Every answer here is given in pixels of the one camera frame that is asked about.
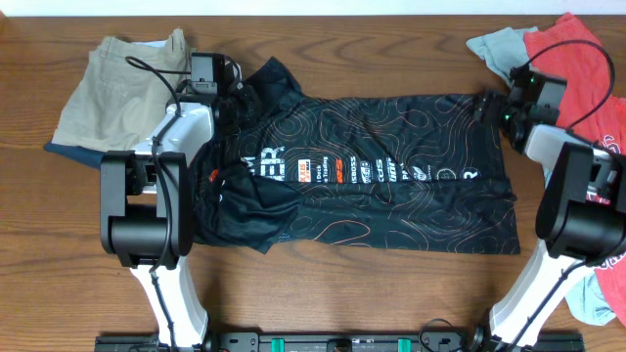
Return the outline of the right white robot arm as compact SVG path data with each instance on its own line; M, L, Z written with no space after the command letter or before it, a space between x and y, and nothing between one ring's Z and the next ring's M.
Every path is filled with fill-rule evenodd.
M625 158L536 124L522 152L552 175L539 205L537 245L505 297L469 339L470 351L530 351L567 293L625 250Z

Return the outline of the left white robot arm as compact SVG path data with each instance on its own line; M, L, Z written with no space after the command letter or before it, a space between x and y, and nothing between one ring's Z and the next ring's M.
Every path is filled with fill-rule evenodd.
M158 323L148 336L99 336L97 351L207 351L209 316L192 279L193 192L189 165L218 122L253 117L253 88L192 83L175 93L163 120L128 151L101 161L101 242L140 282Z

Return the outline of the black cycling jersey with logos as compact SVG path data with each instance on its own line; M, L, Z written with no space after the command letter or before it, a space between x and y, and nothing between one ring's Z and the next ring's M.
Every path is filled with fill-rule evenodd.
M474 95L306 96L269 60L252 117L220 123L193 163L195 240L517 254L500 136Z

